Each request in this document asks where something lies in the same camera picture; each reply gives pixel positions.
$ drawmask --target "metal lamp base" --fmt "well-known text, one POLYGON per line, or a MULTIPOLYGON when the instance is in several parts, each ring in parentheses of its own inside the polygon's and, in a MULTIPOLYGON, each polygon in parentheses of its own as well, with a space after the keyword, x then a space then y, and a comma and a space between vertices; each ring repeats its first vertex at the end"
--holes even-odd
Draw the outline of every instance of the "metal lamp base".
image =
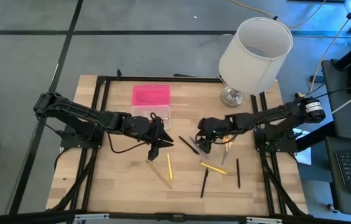
POLYGON ((225 106, 235 108, 242 104, 243 94, 227 86, 221 91, 220 99, 225 106))

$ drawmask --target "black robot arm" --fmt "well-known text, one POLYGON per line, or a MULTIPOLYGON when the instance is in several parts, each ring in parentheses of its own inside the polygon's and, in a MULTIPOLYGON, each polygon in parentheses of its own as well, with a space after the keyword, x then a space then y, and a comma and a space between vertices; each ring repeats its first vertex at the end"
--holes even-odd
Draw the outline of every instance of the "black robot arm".
POLYGON ((277 125, 267 125, 263 130, 261 141, 267 145, 286 142, 295 138, 290 136, 291 130, 303 123, 319 123, 325 119, 325 112, 319 100, 313 98, 299 98, 269 110, 258 113, 237 113, 225 115, 225 119, 203 118, 200 120, 196 143, 199 148, 209 153, 212 143, 228 135, 243 134, 259 127, 261 124, 284 119, 277 125))
POLYGON ((173 139, 165 132, 163 120, 151 113, 152 120, 142 116, 131 116, 129 113, 93 110, 74 103, 58 93, 44 93, 34 106, 36 116, 57 118, 72 128, 71 133, 87 142, 98 142, 101 145, 103 132, 122 134, 127 137, 151 144, 148 159, 153 160, 159 154, 159 148, 173 146, 173 139))

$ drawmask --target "pink plastic container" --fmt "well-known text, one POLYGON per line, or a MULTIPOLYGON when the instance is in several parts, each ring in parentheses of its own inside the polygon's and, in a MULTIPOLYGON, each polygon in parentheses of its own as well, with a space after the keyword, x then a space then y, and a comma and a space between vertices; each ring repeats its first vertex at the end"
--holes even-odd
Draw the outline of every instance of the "pink plastic container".
POLYGON ((169 85, 136 85, 133 87, 133 106, 170 105, 169 85))

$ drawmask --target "white lampshade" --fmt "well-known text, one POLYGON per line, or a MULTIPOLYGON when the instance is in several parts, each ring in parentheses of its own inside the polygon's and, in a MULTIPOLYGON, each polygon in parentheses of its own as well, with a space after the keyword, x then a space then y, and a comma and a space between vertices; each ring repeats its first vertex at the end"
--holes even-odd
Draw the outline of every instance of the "white lampshade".
POLYGON ((293 46, 290 30, 273 19, 242 22, 220 59, 220 74, 234 90, 257 95, 268 89, 293 46))

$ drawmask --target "wooden table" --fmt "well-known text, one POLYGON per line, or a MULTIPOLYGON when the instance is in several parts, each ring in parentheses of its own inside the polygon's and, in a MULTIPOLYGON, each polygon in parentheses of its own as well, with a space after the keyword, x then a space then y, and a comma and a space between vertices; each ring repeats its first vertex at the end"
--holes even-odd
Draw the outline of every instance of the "wooden table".
MULTIPOLYGON (((96 79, 97 76, 93 75, 80 77, 75 102, 91 106, 96 79)), ((130 112, 133 86, 147 83, 160 83, 171 87, 171 127, 166 131, 173 138, 174 146, 160 149, 159 156, 153 164, 168 180, 167 152, 171 154, 174 176, 174 181, 171 182, 172 189, 166 187, 146 164, 149 146, 143 145, 123 154, 114 154, 105 137, 102 148, 98 152, 88 210, 267 216, 268 206, 260 155, 255 150, 251 131, 236 138, 223 166, 227 171, 236 172, 235 161, 239 158, 241 189, 238 189, 236 176, 210 171, 203 198, 200 198, 200 191, 205 167, 200 165, 200 160, 221 167, 223 146, 213 145, 209 155, 198 156, 178 138, 181 135, 189 140, 189 136, 195 136, 201 118, 221 119, 225 114, 252 113, 251 98, 245 97, 243 104, 237 108, 227 108, 220 102, 220 92, 224 87, 222 83, 114 81, 110 83, 106 109, 130 112)), ((97 108, 100 108, 101 97, 97 108)), ((266 101, 268 108, 282 104, 278 82, 274 82, 266 92, 266 101)), ((111 136, 117 151, 136 144, 135 140, 125 136, 111 136)), ((58 204, 74 183, 80 152, 80 149, 71 149, 59 159, 47 208, 58 204)), ((288 154, 278 153, 277 156, 284 188, 299 208, 307 212, 296 161, 288 154)), ((80 208, 83 192, 82 186, 78 208, 80 208)), ((279 211, 274 187, 272 193, 275 208, 279 211)))

